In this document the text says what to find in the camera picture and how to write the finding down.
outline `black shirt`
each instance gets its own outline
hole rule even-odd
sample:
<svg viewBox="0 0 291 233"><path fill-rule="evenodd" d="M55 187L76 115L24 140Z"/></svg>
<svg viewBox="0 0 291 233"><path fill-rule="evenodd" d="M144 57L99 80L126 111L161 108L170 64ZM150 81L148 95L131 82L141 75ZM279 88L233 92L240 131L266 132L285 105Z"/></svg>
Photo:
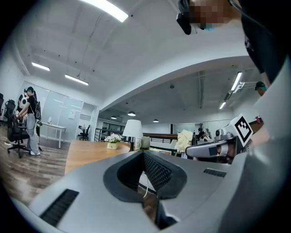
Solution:
<svg viewBox="0 0 291 233"><path fill-rule="evenodd" d="M30 113L35 113L35 109L36 109L36 99L35 99L35 96L30 96L27 100L27 102L30 103L30 106L28 107L28 111L27 111L27 114L30 114Z"/></svg>
<svg viewBox="0 0 291 233"><path fill-rule="evenodd" d="M259 26L244 15L241 17L245 45L260 73L266 73L272 83L289 54L289 27L285 1L239 0L245 13L259 21Z"/></svg>

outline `wooden desk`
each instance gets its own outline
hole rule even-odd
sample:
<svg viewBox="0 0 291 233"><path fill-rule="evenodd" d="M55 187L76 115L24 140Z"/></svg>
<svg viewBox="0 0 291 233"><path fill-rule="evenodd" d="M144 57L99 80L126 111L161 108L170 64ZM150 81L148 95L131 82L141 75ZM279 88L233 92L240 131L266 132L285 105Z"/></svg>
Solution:
<svg viewBox="0 0 291 233"><path fill-rule="evenodd" d="M65 174L72 171L74 168L81 167L85 164L127 153L129 149L130 144L125 142L119 142L117 150L110 150L107 149L106 142L73 140L68 152Z"/></svg>

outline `white flowers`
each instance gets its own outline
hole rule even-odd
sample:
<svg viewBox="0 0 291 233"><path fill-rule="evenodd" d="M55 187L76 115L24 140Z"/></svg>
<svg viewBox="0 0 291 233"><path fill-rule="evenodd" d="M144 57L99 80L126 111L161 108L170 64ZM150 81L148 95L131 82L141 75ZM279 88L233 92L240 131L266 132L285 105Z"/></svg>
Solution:
<svg viewBox="0 0 291 233"><path fill-rule="evenodd" d="M112 133L110 136L107 136L104 140L109 143L117 143L121 141L121 135Z"/></svg>

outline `desk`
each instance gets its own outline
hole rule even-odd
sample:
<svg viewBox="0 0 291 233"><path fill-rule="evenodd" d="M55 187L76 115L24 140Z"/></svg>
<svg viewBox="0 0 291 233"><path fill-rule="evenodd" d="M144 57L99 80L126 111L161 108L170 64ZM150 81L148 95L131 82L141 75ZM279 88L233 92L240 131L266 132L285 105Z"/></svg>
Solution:
<svg viewBox="0 0 291 233"><path fill-rule="evenodd" d="M42 125L47 126L46 139L47 139L47 136L49 134L49 127L55 128L57 131L60 130L60 137L59 137L59 148L60 148L60 141L61 141L61 138L62 138L62 130L64 130L64 136L65 136L66 127L51 125L49 123L44 123L44 122L42 122Z"/></svg>
<svg viewBox="0 0 291 233"><path fill-rule="evenodd" d="M119 142L117 150L110 150L107 149L106 142L73 140L68 152L65 174L72 171L74 168L81 167L85 164L127 153L129 149L130 144L126 142Z"/></svg>

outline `wooden floor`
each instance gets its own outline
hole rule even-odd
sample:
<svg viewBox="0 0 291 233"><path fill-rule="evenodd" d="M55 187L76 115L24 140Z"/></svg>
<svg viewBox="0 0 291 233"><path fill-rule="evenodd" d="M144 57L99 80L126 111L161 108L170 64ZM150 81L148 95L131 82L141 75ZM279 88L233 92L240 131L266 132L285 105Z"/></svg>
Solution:
<svg viewBox="0 0 291 233"><path fill-rule="evenodd" d="M7 127L0 126L0 178L8 194L28 205L44 188L60 179L65 174L65 163L69 144L58 148L58 141L40 139L44 150L40 156L23 153L18 158L16 150L7 153L5 145Z"/></svg>

